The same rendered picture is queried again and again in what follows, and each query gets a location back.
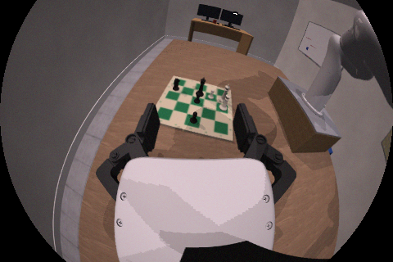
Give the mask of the white chess piece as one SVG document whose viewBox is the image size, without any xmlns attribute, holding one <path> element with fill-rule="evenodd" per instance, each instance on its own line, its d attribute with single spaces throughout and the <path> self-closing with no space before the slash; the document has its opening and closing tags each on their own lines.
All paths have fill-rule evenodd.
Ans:
<svg viewBox="0 0 393 262">
<path fill-rule="evenodd" d="M 227 105 L 227 103 L 228 103 L 230 97 L 231 97 L 231 96 L 230 96 L 229 94 L 226 95 L 226 98 L 225 98 L 224 103 L 221 104 L 221 105 L 219 105 L 219 109 L 220 109 L 220 110 L 226 111 L 226 110 L 228 109 L 228 108 L 226 107 L 226 105 Z"/>
<path fill-rule="evenodd" d="M 226 85 L 226 86 L 225 86 L 225 89 L 224 89 L 225 91 L 224 91 L 222 97 L 219 98 L 219 101 L 220 101 L 220 102 L 222 102 L 222 103 L 224 102 L 224 100 L 225 100 L 225 98 L 226 98 L 226 95 L 227 95 L 227 92 L 229 91 L 229 89 L 230 89 L 229 85 Z"/>
</svg>

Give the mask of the white pawn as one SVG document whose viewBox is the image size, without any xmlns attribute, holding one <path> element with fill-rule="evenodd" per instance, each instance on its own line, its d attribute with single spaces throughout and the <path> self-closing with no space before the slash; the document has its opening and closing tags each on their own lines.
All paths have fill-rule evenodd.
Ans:
<svg viewBox="0 0 393 262">
<path fill-rule="evenodd" d="M 213 99 L 213 93 L 214 93 L 214 89 L 211 90 L 211 94 L 208 96 L 209 99 Z"/>
</svg>

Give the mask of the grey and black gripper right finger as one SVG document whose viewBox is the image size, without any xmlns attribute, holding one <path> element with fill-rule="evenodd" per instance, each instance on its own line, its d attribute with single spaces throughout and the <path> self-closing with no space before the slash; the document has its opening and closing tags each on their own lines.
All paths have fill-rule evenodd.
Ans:
<svg viewBox="0 0 393 262">
<path fill-rule="evenodd" d="M 243 158 L 259 160 L 272 172 L 275 178 L 272 184 L 273 199 L 276 204 L 296 179 L 296 171 L 283 159 L 280 151 L 267 143 L 264 135 L 258 134 L 245 103 L 237 105 L 233 128 L 238 150 L 245 154 Z"/>
</svg>

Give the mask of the black knight chess piece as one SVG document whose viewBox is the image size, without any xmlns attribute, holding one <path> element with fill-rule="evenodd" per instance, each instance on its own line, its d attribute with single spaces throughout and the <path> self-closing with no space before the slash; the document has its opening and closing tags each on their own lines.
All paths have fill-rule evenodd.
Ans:
<svg viewBox="0 0 393 262">
<path fill-rule="evenodd" d="M 178 91 L 178 90 L 179 90 L 178 82 L 180 82 L 179 79 L 175 79 L 175 80 L 174 80 L 174 87 L 173 87 L 173 90 L 174 90 L 174 91 Z"/>
</svg>

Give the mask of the black chess king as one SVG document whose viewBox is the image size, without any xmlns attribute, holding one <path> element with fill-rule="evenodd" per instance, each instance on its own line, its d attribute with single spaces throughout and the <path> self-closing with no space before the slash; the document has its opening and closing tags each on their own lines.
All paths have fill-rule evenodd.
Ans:
<svg viewBox="0 0 393 262">
<path fill-rule="evenodd" d="M 203 79 L 201 79 L 201 82 L 200 82 L 201 86 L 200 86 L 199 90 L 196 92 L 196 95 L 197 95 L 197 93 L 200 93 L 200 94 L 201 94 L 201 97 L 204 96 L 204 93 L 203 93 L 202 91 L 203 91 L 203 85 L 205 84 L 205 81 L 206 81 L 206 80 L 205 80 L 204 77 L 203 77 Z"/>
</svg>

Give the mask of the black pawn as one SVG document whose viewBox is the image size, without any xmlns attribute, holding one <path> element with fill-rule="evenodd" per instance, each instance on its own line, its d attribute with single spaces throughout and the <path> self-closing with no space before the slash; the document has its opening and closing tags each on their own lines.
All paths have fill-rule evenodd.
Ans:
<svg viewBox="0 0 393 262">
<path fill-rule="evenodd" d="M 198 93 L 198 94 L 196 95 L 196 99 L 194 99 L 194 102 L 195 102 L 196 104 L 200 103 L 200 100 L 199 100 L 199 97 L 200 97 L 200 96 L 201 96 L 200 93 Z"/>
<path fill-rule="evenodd" d="M 192 115 L 192 118 L 190 119 L 190 122 L 195 124 L 197 122 L 197 118 L 196 117 L 197 117 L 197 112 L 194 111 L 193 115 Z"/>
</svg>

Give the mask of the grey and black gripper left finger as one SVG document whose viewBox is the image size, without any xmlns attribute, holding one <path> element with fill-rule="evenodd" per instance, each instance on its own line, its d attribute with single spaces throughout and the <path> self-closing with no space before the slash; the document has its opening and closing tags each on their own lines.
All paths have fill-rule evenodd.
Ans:
<svg viewBox="0 0 393 262">
<path fill-rule="evenodd" d="M 125 138 L 125 143 L 113 150 L 109 159 L 106 159 L 96 171 L 96 176 L 115 201 L 120 183 L 117 176 L 120 171 L 132 159 L 149 157 L 147 153 L 155 147 L 160 127 L 156 104 L 148 103 L 140 120 L 135 132 L 129 134 Z"/>
</svg>

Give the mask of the green and cream chessboard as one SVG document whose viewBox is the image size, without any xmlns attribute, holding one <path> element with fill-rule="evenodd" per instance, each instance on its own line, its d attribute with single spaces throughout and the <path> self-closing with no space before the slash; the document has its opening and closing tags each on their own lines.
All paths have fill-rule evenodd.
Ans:
<svg viewBox="0 0 393 262">
<path fill-rule="evenodd" d="M 179 79 L 179 90 L 174 91 L 174 80 Z M 199 97 L 200 103 L 196 104 L 196 92 L 201 84 L 198 81 L 173 76 L 165 91 L 156 104 L 160 117 L 160 124 L 174 129 L 180 129 L 189 133 L 196 133 L 210 138 L 224 141 L 233 141 L 233 109 L 231 90 L 227 94 L 231 96 L 226 111 L 219 109 L 223 104 L 219 101 L 224 88 L 211 84 L 203 87 L 203 97 Z M 214 89 L 213 99 L 209 99 L 211 90 Z M 193 112 L 197 112 L 197 122 L 190 122 Z"/>
</svg>

